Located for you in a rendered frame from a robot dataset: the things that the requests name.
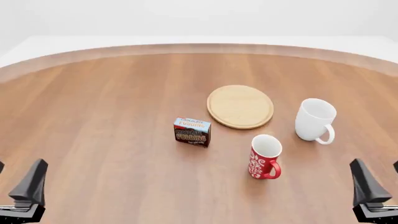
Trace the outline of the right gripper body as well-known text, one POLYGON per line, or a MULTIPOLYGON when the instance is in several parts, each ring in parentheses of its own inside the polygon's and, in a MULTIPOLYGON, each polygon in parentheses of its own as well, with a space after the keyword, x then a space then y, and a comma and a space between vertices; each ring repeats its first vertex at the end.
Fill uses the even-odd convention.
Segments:
POLYGON ((359 223, 398 224, 398 205, 359 204, 353 207, 353 212, 359 223))

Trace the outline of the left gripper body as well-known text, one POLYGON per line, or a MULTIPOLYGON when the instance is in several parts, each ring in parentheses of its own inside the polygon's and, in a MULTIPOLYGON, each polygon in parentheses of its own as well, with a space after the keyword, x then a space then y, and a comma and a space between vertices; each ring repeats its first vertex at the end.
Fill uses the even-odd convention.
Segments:
POLYGON ((28 224, 41 221, 45 207, 32 204, 29 207, 0 205, 0 224, 28 224))

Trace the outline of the round wooden plate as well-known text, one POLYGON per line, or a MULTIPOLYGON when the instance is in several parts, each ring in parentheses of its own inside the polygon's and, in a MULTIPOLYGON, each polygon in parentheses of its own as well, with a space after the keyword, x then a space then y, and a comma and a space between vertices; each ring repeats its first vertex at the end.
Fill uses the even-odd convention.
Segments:
POLYGON ((215 121, 238 130, 263 126, 274 114, 272 100, 262 91, 246 85, 215 89, 209 94, 206 107, 215 121))

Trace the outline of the chocolate pudding box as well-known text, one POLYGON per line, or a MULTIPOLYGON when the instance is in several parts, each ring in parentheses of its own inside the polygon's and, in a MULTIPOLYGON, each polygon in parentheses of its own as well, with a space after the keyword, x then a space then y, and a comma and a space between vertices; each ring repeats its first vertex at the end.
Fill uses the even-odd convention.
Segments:
POLYGON ((208 147, 211 141, 211 123, 177 117, 174 121, 174 135, 176 141, 208 147))

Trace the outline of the white mug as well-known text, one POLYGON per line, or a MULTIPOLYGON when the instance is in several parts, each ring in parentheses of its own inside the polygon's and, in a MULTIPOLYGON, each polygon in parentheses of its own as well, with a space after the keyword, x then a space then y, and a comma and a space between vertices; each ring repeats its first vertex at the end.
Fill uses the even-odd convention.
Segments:
POLYGON ((329 145, 335 139, 335 130, 331 126, 336 118, 336 109, 332 104, 318 98, 307 98, 300 104, 295 119, 295 132, 304 141, 316 141, 329 145))

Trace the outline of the red patterned mug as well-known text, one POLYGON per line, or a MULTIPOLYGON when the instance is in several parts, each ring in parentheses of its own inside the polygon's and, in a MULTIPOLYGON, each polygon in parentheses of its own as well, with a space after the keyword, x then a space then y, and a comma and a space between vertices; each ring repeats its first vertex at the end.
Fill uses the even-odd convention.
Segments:
POLYGON ((282 173, 277 158, 282 145, 278 139, 268 134, 255 136, 251 141, 248 172, 254 179, 278 179, 282 173))

